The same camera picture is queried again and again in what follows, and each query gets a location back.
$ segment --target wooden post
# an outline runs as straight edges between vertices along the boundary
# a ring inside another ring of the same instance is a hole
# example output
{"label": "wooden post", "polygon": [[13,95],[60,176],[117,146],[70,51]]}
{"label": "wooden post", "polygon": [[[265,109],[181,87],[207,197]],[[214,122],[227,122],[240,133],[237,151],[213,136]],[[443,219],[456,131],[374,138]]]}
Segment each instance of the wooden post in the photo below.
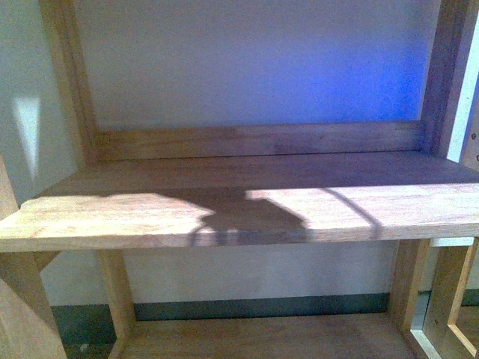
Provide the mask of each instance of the wooden post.
{"label": "wooden post", "polygon": [[399,242],[388,313],[402,335],[411,330],[428,248],[428,239]]}
{"label": "wooden post", "polygon": [[464,139],[465,146],[461,163],[473,170],[479,171],[479,79],[474,104],[469,133],[466,134]]}
{"label": "wooden post", "polygon": [[97,162],[94,110],[72,0],[39,0],[58,91],[79,168]]}
{"label": "wooden post", "polygon": [[0,254],[0,345],[5,359],[66,359],[30,253]]}
{"label": "wooden post", "polygon": [[117,341],[109,359],[119,358],[136,323],[123,253],[120,250],[97,251],[103,273],[106,296],[112,313]]}
{"label": "wooden post", "polygon": [[424,152],[448,153],[478,12],[479,0],[442,0],[421,114]]}

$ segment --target wooden side panel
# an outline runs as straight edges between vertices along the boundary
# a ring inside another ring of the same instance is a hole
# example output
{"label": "wooden side panel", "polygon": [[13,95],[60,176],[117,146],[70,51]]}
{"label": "wooden side panel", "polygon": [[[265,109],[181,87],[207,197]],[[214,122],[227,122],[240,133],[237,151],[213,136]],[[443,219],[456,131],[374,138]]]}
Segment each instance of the wooden side panel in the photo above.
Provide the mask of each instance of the wooden side panel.
{"label": "wooden side panel", "polygon": [[0,254],[0,352],[5,359],[66,359],[32,254]]}
{"label": "wooden side panel", "polygon": [[427,153],[447,155],[478,9],[478,0],[442,0],[421,115]]}
{"label": "wooden side panel", "polygon": [[439,252],[423,331],[440,355],[451,352],[452,346],[459,346],[453,337],[460,335],[456,321],[478,242],[476,239],[472,246],[445,247]]}
{"label": "wooden side panel", "polygon": [[240,126],[106,132],[101,161],[420,149],[419,122]]}

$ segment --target wooden leg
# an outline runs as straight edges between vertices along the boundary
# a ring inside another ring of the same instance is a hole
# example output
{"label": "wooden leg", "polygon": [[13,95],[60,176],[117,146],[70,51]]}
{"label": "wooden leg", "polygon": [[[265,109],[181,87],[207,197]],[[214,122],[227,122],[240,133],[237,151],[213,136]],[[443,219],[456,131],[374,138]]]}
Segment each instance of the wooden leg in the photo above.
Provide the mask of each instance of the wooden leg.
{"label": "wooden leg", "polygon": [[475,358],[477,349],[456,326],[479,240],[439,252],[423,332],[443,359]]}
{"label": "wooden leg", "polygon": [[109,300],[117,342],[110,359],[119,358],[136,323],[131,290],[126,275],[123,254],[119,250],[97,251]]}
{"label": "wooden leg", "polygon": [[411,330],[429,239],[399,242],[389,297],[389,316],[401,334]]}
{"label": "wooden leg", "polygon": [[31,253],[0,254],[0,346],[6,359],[66,359]]}

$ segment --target dark baseboard strip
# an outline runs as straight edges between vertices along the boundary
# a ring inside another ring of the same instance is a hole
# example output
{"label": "dark baseboard strip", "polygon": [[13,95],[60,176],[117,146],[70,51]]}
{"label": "dark baseboard strip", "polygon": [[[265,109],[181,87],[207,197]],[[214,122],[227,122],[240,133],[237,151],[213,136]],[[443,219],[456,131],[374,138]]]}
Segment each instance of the dark baseboard strip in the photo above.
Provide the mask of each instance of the dark baseboard strip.
{"label": "dark baseboard strip", "polygon": [[464,293],[463,306],[479,307],[479,289],[467,289]]}
{"label": "dark baseboard strip", "polygon": [[[420,293],[424,312],[430,292]],[[388,293],[328,295],[323,297],[243,299],[135,304],[138,320],[231,319],[272,316],[319,316],[383,313]],[[479,289],[466,291],[463,305],[479,305]],[[52,307],[65,344],[115,342],[112,317],[106,304]],[[421,325],[421,315],[415,321]]]}
{"label": "dark baseboard strip", "polygon": [[381,313],[388,294],[135,304],[138,320],[231,319]]}

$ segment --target wooden frame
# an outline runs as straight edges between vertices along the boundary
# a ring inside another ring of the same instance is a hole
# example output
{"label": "wooden frame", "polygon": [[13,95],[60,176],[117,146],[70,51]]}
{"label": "wooden frame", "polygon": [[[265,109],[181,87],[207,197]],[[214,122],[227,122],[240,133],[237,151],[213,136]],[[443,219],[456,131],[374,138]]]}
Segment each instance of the wooden frame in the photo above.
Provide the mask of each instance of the wooden frame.
{"label": "wooden frame", "polygon": [[[178,238],[168,239],[177,232],[171,229],[168,231],[167,222],[163,224],[167,228],[165,238],[162,238],[158,228],[152,227],[150,223],[141,222],[138,226],[129,223],[128,233],[121,232],[123,228],[117,223],[109,227],[107,224],[111,223],[112,218],[121,218],[122,211],[128,216],[126,218],[132,219],[132,207],[126,206],[125,197],[121,196],[129,196],[127,199],[133,202],[141,201],[144,209],[151,210],[152,217],[141,213],[141,217],[147,221],[163,215],[154,212],[158,209],[171,209],[173,215],[167,217],[166,221],[179,218],[175,212],[178,208],[193,218],[211,215],[201,210],[194,212],[183,204],[169,200],[159,205],[148,195],[155,199],[160,195],[176,197],[182,202],[190,201],[195,205],[204,205],[206,202],[220,215],[220,209],[228,208],[228,203],[212,203],[211,198],[226,196],[231,202],[230,205],[238,206],[239,210],[226,211],[226,215],[222,217],[224,221],[225,218],[241,218],[242,213],[253,208],[248,207],[251,203],[247,201],[251,198],[243,197],[246,193],[244,188],[251,187],[257,190],[249,193],[253,196],[252,200],[256,200],[255,205],[288,198],[288,203],[293,205],[304,202],[304,198],[307,198],[314,210],[322,209],[326,214],[332,209],[338,211],[336,217],[339,222],[334,225],[331,224],[334,219],[327,222],[329,227],[321,227],[324,225],[324,219],[317,222],[319,227],[312,227],[314,223],[309,223],[309,233],[317,231],[317,242],[401,239],[391,290],[391,322],[420,358],[478,358],[477,349],[471,347],[455,325],[457,308],[478,246],[477,239],[472,246],[441,249],[424,328],[411,331],[429,238],[441,235],[479,236],[479,198],[476,198],[479,195],[479,176],[467,171],[463,166],[440,159],[445,156],[451,136],[460,85],[466,68],[466,54],[469,53],[479,11],[478,0],[442,1],[420,123],[250,126],[234,129],[109,133],[99,133],[94,125],[94,111],[71,0],[40,0],[40,7],[50,40],[62,104],[76,149],[77,163],[79,167],[86,166],[87,169],[47,190],[18,211],[0,158],[0,219],[6,217],[0,223],[0,252],[3,252],[0,253],[0,305],[6,308],[0,313],[0,343],[3,352],[7,353],[6,358],[65,358],[38,274],[57,252],[35,255],[29,252],[98,250],[118,336],[110,358],[121,358],[122,351],[131,345],[138,331],[148,331],[149,326],[138,326],[135,322],[128,278],[120,250],[178,246],[178,243],[180,246],[218,244],[218,240],[213,238],[211,233],[201,234],[199,230],[194,232],[196,242],[193,243],[188,242],[192,240],[191,233],[184,242],[177,241]],[[463,163],[476,170],[479,170],[479,140],[475,140],[472,133],[478,131],[478,114],[479,111],[476,111],[472,120],[463,157]],[[301,141],[298,141],[299,144],[292,144],[293,139]],[[205,150],[208,146],[214,147],[214,150]],[[435,157],[414,152],[420,149]],[[268,159],[274,162],[271,168],[258,177],[252,177],[246,168],[260,168],[264,171],[267,166],[264,160],[253,158],[108,163],[109,160],[125,159],[297,153],[327,154],[318,155],[320,157],[309,156],[308,161],[315,163],[308,165],[303,162],[301,166],[298,165],[301,162],[298,156],[294,159],[286,156],[277,159],[272,157]],[[334,165],[343,169],[331,171]],[[390,170],[384,171],[386,167],[390,167]],[[206,173],[206,170],[210,171],[211,168],[215,168],[215,178],[211,182],[200,181],[198,178],[204,177],[202,171]],[[237,171],[233,176],[228,172],[231,168]],[[358,178],[350,179],[347,173],[353,168],[356,169],[355,177]],[[294,169],[300,173],[307,171],[311,174],[311,181],[298,182]],[[188,177],[182,182],[182,174],[187,177],[187,174],[193,171],[197,171],[199,177]],[[444,172],[442,177],[438,176],[439,171]],[[234,181],[234,190],[226,191],[224,187]],[[297,194],[292,191],[296,189],[295,185],[300,188]],[[304,190],[307,185],[321,188],[323,193],[318,195]],[[158,191],[159,186],[163,186],[161,191]],[[434,210],[437,203],[431,202],[431,198],[435,196],[447,198],[445,202],[441,202],[441,211],[445,208],[447,215],[444,220],[439,212]],[[398,221],[392,221],[389,215],[391,210],[382,206],[381,203],[386,198],[395,203],[397,212],[394,215],[399,218]],[[68,217],[69,211],[76,209],[75,199],[81,202],[79,208],[88,208],[88,203],[98,208],[94,215],[100,219],[100,227],[105,232],[95,234],[97,228],[89,226],[88,231],[93,234],[87,235],[82,228],[76,232],[72,225],[74,219]],[[464,206],[463,212],[459,212],[465,199],[469,199],[468,206]],[[65,205],[66,210],[60,211],[63,208],[61,204]],[[406,212],[405,208],[411,204],[414,204],[413,213]],[[414,222],[411,219],[412,214],[416,215],[421,208],[430,212],[430,217],[420,217]],[[42,213],[39,221],[32,219],[37,213]],[[60,225],[52,224],[48,219],[49,213],[54,214],[55,222]],[[278,232],[278,228],[272,225],[261,227],[261,222],[258,228],[248,229],[261,232],[263,237],[251,237],[246,241],[242,237],[241,240],[247,245],[271,244],[277,240],[271,238],[280,236],[278,233],[292,233],[296,236],[293,236],[293,242],[311,240],[311,237],[302,231],[297,218],[291,218],[283,212],[279,214],[279,218],[280,221],[268,217],[267,221],[278,226],[287,219],[292,227],[281,227]],[[246,222],[254,222],[251,218],[247,219]],[[235,239],[233,244],[229,242],[226,245],[240,245],[241,240]],[[281,238],[278,241],[288,242]],[[18,318],[25,318],[37,325],[30,325],[25,329]]]}

